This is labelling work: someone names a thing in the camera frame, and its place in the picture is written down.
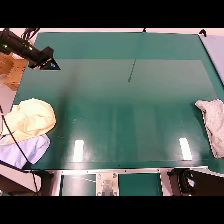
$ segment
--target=towel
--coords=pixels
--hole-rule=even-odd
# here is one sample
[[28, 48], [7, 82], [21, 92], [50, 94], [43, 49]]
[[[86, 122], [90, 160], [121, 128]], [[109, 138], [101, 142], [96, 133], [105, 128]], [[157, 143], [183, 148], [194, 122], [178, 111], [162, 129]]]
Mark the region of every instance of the towel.
[[205, 128], [215, 158], [224, 157], [224, 104], [221, 100], [198, 100], [195, 105], [202, 111]]
[[[51, 105], [38, 99], [24, 100], [19, 105], [13, 105], [12, 111], [6, 114], [5, 119], [17, 142], [43, 135], [50, 131], [56, 123]], [[3, 124], [1, 134], [9, 134], [5, 124]], [[12, 143], [14, 141], [9, 136], [0, 145]]]
[[[4, 144], [4, 142], [7, 141], [9, 137], [11, 136], [4, 136], [0, 140], [0, 143]], [[21, 141], [18, 144], [23, 150], [29, 162], [35, 164], [46, 152], [47, 148], [50, 145], [50, 139], [47, 137], [46, 134], [44, 134]], [[8, 145], [0, 145], [0, 160], [19, 169], [22, 169], [27, 162], [15, 143]]]

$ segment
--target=table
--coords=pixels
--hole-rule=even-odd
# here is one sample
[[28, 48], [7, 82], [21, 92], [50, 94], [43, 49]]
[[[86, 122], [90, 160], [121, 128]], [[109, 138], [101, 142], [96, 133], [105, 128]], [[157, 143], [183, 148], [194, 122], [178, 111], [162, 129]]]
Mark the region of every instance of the table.
[[[192, 106], [190, 110], [189, 105], [188, 107], [185, 106], [186, 104], [184, 102], [182, 104], [180, 103], [176, 108], [173, 108], [172, 105], [166, 105], [164, 102], [164, 107], [160, 107], [157, 110], [154, 110], [155, 107], [151, 105], [154, 108], [153, 116], [157, 116], [157, 118], [150, 120], [152, 116], [149, 113], [148, 115], [144, 113], [146, 106], [149, 105], [145, 105], [143, 101], [139, 103], [141, 97], [135, 95], [136, 93], [138, 94], [136, 89], [141, 90], [140, 86], [144, 84], [145, 79], [137, 85], [135, 81], [137, 80], [136, 76], [140, 74], [137, 72], [135, 74], [133, 73], [134, 75], [131, 81], [128, 82], [130, 78], [128, 74], [131, 73], [135, 59], [136, 67], [134, 69], [137, 71], [142, 66], [147, 67], [149, 64], [154, 66], [154, 69], [159, 68], [159, 60], [163, 61], [163, 68], [165, 69], [167, 67], [174, 69], [177, 61], [178, 64], [182, 63], [182, 65], [178, 65], [180, 71], [181, 68], [185, 68], [182, 72], [192, 67], [188, 66], [188, 63], [193, 63], [193, 67], [196, 70], [194, 71], [192, 69], [190, 71], [195, 72], [195, 75], [199, 67], [201, 74], [208, 74], [211, 81], [208, 84], [210, 81], [206, 79], [208, 81], [206, 83], [210, 85], [208, 87], [208, 98], [213, 99], [217, 94], [221, 100], [224, 100], [223, 87], [218, 78], [218, 74], [197, 35], [156, 33], [42, 33], [38, 35], [35, 45], [39, 49], [43, 49], [48, 45], [51, 46], [55, 50], [54, 56], [56, 61], [58, 61], [59, 66], [63, 69], [58, 73], [55, 71], [43, 72], [27, 69], [14, 101], [14, 104], [18, 104], [21, 100], [38, 98], [50, 103], [55, 109], [57, 125], [49, 133], [52, 141], [51, 146], [43, 158], [33, 166], [34, 169], [113, 169], [209, 165], [209, 168], [214, 171], [224, 171], [222, 160], [214, 159], [209, 149], [207, 135], [203, 128], [203, 119], [197, 108]], [[106, 66], [109, 68], [107, 78], [102, 76], [102, 74], [105, 74]], [[100, 68], [102, 68], [104, 73], [99, 73]], [[93, 77], [97, 78], [96, 80], [91, 79], [91, 76], [87, 77], [83, 75], [91, 75], [91, 71], [94, 71], [92, 74]], [[114, 71], [122, 71], [122, 73], [119, 73], [122, 75], [119, 76]], [[141, 70], [140, 77], [146, 77], [142, 71], [144, 70]], [[127, 76], [125, 86], [121, 86], [120, 81], [117, 85], [119, 86], [119, 90], [122, 87], [126, 88], [126, 95], [122, 93], [123, 101], [117, 102], [119, 92], [114, 90], [116, 79], [122, 79], [124, 76]], [[101, 78], [103, 78], [104, 83], [107, 83], [106, 86], [100, 85], [97, 82]], [[130, 87], [129, 84], [132, 85], [132, 93], [134, 91], [135, 94], [127, 95], [130, 93], [127, 90]], [[106, 95], [108, 97], [108, 105], [106, 105], [106, 101], [103, 99], [104, 96], [102, 93], [105, 91], [108, 93]], [[81, 97], [75, 97], [73, 100], [75, 93], [78, 96], [82, 94]], [[134, 108], [133, 105], [130, 106], [130, 99], [135, 100]], [[113, 111], [114, 107], [112, 109], [110, 108], [111, 103], [113, 105], [116, 103], [119, 106], [117, 112]], [[136, 123], [133, 122], [133, 116], [136, 110], [139, 110], [137, 116], [139, 121], [137, 124], [140, 127], [136, 129], [138, 133], [135, 132]], [[164, 111], [166, 110], [168, 113], [166, 112], [165, 114], [169, 115], [168, 118], [172, 118], [171, 120], [173, 121], [176, 120], [174, 125], [172, 122], [165, 123], [168, 122], [168, 118], [160, 122], [162, 126], [158, 125], [158, 121], [163, 117]], [[140, 119], [141, 116], [147, 116], [147, 118], [145, 120]], [[150, 148], [149, 141], [145, 135], [147, 129], [143, 132], [139, 132], [139, 130], [141, 130], [141, 127], [148, 127], [152, 124], [154, 125], [153, 130], [157, 127], [158, 130], [156, 134], [151, 132], [150, 136], [151, 140], [153, 140], [153, 145]], [[177, 151], [180, 130], [182, 131], [181, 135], [185, 134], [187, 138], [193, 139], [192, 147], [195, 149], [197, 156], [192, 161], [183, 161], [180, 157], [180, 148], [178, 148], [179, 152]], [[83, 135], [85, 135], [88, 143], [84, 161], [73, 162], [75, 141], [82, 139]], [[140, 154], [136, 150], [139, 147], [141, 148]]]

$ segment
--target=green table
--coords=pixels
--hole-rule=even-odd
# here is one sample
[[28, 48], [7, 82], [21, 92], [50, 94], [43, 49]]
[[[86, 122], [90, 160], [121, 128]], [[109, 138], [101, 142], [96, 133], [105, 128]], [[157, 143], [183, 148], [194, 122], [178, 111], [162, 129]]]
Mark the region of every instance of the green table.
[[[39, 34], [36, 47], [48, 45], [62, 70], [27, 69], [14, 101], [41, 99], [56, 113], [51, 146], [34, 169], [209, 165], [224, 172], [194, 106], [198, 99], [224, 100], [197, 35]], [[181, 137], [189, 141], [192, 161], [183, 161]], [[73, 162], [76, 140], [85, 142], [83, 162]]]

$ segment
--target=white cloth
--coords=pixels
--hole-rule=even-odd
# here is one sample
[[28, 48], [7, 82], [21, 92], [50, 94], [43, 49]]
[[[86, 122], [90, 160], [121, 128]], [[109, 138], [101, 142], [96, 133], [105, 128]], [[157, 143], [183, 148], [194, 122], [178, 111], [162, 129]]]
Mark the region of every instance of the white cloth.
[[215, 158], [224, 157], [224, 104], [221, 100], [198, 100], [195, 105], [202, 111], [211, 149]]
[[[4, 143], [9, 136], [0, 140]], [[30, 163], [35, 164], [46, 152], [50, 145], [50, 139], [46, 134], [26, 139], [18, 143]], [[0, 160], [19, 169], [26, 164], [26, 159], [16, 144], [0, 145]]]

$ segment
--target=metal bracket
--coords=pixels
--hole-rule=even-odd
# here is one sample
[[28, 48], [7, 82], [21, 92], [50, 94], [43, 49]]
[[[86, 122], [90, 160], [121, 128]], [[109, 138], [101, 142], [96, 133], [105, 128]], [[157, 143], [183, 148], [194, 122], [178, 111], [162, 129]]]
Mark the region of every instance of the metal bracket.
[[96, 174], [96, 196], [119, 196], [118, 173]]

